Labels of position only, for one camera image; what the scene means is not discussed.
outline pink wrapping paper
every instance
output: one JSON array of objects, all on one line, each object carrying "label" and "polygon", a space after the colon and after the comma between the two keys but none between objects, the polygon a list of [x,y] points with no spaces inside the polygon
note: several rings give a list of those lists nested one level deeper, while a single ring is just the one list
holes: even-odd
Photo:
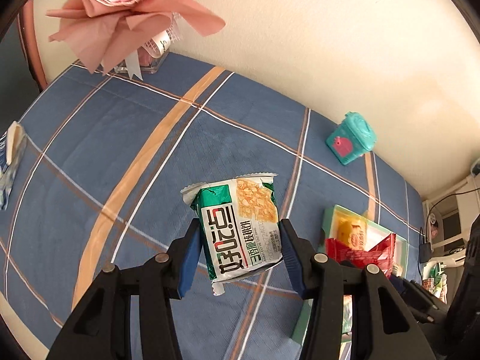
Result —
[{"label": "pink wrapping paper", "polygon": [[101,64],[111,71],[125,57],[165,31],[179,13],[200,35],[219,32],[225,21],[194,0],[142,0],[132,6],[108,7],[96,0],[68,0],[47,16],[60,17],[49,41],[64,41],[90,73]]}]

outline trash can lid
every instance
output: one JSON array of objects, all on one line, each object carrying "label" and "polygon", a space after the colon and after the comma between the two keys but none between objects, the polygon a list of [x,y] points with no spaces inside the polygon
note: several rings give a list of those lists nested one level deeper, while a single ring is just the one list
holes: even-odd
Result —
[{"label": "trash can lid", "polygon": [[370,151],[374,148],[377,135],[362,115],[358,112],[348,112],[345,115],[345,123],[366,150]]}]

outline blue gripper pad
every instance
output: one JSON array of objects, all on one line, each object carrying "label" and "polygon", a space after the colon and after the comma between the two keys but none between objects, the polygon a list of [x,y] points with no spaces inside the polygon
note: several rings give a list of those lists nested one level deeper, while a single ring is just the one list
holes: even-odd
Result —
[{"label": "blue gripper pad", "polygon": [[306,287],[303,282],[302,264],[283,226],[280,226],[280,238],[282,241],[283,261],[285,262],[286,270],[289,273],[292,288],[303,299]]},{"label": "blue gripper pad", "polygon": [[188,245],[185,258],[183,259],[180,270],[180,281],[178,284],[178,294],[183,298],[191,284],[194,282],[195,271],[197,269],[198,259],[202,251],[202,243],[200,242],[200,226],[197,227],[194,235]]}]

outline flower bouquet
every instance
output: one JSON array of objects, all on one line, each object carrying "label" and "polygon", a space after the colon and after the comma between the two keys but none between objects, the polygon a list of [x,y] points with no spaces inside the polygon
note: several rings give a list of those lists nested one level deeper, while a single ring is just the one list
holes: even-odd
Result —
[{"label": "flower bouquet", "polygon": [[200,35],[220,31],[225,22],[194,0],[68,0],[47,16],[60,17],[49,37],[64,41],[93,73],[119,64],[141,78],[141,67],[166,55],[177,36],[175,18],[183,17]]}]

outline black cable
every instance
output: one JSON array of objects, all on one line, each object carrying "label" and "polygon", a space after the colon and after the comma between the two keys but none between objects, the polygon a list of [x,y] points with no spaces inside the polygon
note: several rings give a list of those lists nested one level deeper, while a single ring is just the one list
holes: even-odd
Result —
[{"label": "black cable", "polygon": [[419,260],[420,260],[420,245],[422,245],[422,244],[425,243],[425,238],[426,238],[426,236],[427,236],[427,225],[428,225],[428,221],[430,220],[431,210],[433,210],[438,203],[443,202],[445,199],[447,199],[447,198],[449,198],[449,197],[451,197],[451,196],[465,195],[466,193],[471,193],[471,192],[475,192],[475,191],[478,191],[478,190],[480,190],[480,187],[475,188],[474,190],[466,191],[466,192],[451,193],[450,195],[447,195],[447,196],[445,196],[444,198],[441,198],[438,202],[436,202],[436,203],[431,207],[430,211],[428,211],[427,220],[425,221],[425,235],[423,235],[423,230],[422,230],[421,227],[420,227],[420,232],[418,233],[419,243],[418,243],[418,261],[417,261],[417,268],[418,268],[418,273],[420,274],[420,283],[422,283],[422,281],[423,281],[423,274],[420,272],[420,265],[419,265],[419,264],[420,264],[420,263],[419,263]]}]

